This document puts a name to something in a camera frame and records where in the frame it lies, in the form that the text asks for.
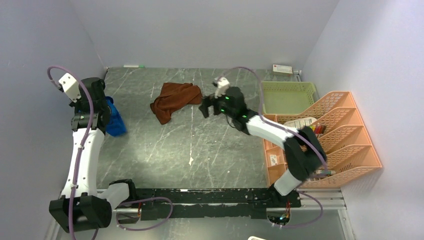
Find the blue towel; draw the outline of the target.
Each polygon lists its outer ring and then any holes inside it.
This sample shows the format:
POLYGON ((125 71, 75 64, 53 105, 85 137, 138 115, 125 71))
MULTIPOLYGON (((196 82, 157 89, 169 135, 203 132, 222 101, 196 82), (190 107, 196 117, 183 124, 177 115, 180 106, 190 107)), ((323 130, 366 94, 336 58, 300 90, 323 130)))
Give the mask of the blue towel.
POLYGON ((113 136, 119 137, 127 133, 125 123, 114 105, 114 100, 110 96, 105 97, 108 107, 110 108, 110 119, 106 126, 106 132, 113 136))

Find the brown towel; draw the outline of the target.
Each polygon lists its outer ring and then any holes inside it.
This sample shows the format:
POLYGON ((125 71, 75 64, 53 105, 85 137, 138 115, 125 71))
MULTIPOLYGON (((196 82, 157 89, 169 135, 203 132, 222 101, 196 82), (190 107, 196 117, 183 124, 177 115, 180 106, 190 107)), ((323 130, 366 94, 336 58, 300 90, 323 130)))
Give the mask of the brown towel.
POLYGON ((171 121, 172 113, 186 105, 199 105, 202 99, 201 89, 193 83, 165 82, 150 109, 160 124, 165 125, 171 121))

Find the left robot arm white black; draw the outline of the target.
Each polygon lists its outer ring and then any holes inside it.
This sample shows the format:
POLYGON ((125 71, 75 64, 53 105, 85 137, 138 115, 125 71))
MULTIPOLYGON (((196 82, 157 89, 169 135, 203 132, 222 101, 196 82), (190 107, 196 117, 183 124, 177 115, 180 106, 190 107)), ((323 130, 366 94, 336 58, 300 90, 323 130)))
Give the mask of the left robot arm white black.
POLYGON ((139 200, 131 179, 115 180, 102 193, 97 190, 97 165, 105 135, 118 137, 127 129, 113 98, 105 95, 103 79, 89 77, 78 82, 66 73, 58 82, 74 108, 73 150, 67 181, 59 199, 49 203, 49 212, 66 233, 106 228, 119 204, 132 208, 139 200))

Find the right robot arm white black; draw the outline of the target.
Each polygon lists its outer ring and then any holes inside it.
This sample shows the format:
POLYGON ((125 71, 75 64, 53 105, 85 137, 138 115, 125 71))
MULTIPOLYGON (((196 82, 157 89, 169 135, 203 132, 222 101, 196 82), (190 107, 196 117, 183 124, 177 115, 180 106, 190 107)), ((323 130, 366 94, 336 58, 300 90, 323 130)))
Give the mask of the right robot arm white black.
POLYGON ((271 142, 283 150, 287 169, 271 184, 270 202, 282 207, 289 200, 289 193, 303 184, 320 167, 327 167, 327 156, 313 130, 282 125, 265 119, 247 107, 243 93, 231 86, 221 96, 214 94, 201 100, 199 110, 208 118, 209 108, 215 116, 223 114, 231 119, 233 126, 246 135, 271 142))

